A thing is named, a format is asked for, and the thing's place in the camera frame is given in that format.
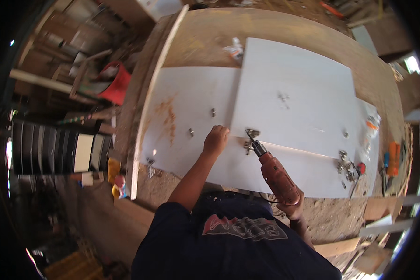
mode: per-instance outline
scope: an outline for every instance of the red bucket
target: red bucket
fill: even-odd
[[[126,90],[128,89],[131,75],[128,73],[128,71],[126,71],[121,61],[112,61],[106,65],[103,70],[101,70],[100,75],[111,66],[118,67],[117,76],[111,85],[102,93],[97,94],[97,96],[109,100],[118,106],[121,106],[123,105],[124,97],[126,96]]]

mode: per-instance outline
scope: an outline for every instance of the electric drill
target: electric drill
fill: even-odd
[[[270,152],[258,140],[255,140],[246,129],[246,133],[252,141],[252,148],[262,164],[263,178],[280,203],[295,205],[300,200],[296,184],[286,172],[283,165],[272,156]]]

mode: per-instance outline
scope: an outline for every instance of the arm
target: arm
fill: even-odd
[[[290,219],[290,228],[294,230],[303,239],[303,241],[308,244],[308,246],[314,249],[311,238],[306,230],[307,224],[305,218],[303,217],[303,201],[305,199],[305,194],[300,190],[300,188],[297,188],[297,191],[300,194],[300,200],[296,205],[279,203],[277,204],[277,208],[284,211],[288,219]]]
[[[202,154],[174,189],[168,202],[177,202],[191,212],[213,164],[226,147],[228,133],[227,127],[213,126],[204,142]]]

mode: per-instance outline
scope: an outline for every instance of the hand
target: hand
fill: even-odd
[[[298,187],[297,191],[300,194],[300,200],[296,205],[286,205],[284,203],[277,204],[277,208],[285,212],[286,216],[291,221],[296,221],[303,218],[303,200],[305,199],[305,194]]]
[[[204,151],[202,153],[210,157],[218,158],[227,145],[229,132],[229,129],[222,125],[213,126],[204,141]]]

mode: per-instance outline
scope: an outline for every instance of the person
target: person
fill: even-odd
[[[213,126],[196,163],[157,209],[133,260],[132,279],[341,279],[314,250],[300,189],[296,205],[277,204],[290,228],[263,199],[266,205],[240,193],[202,193],[228,133]]]

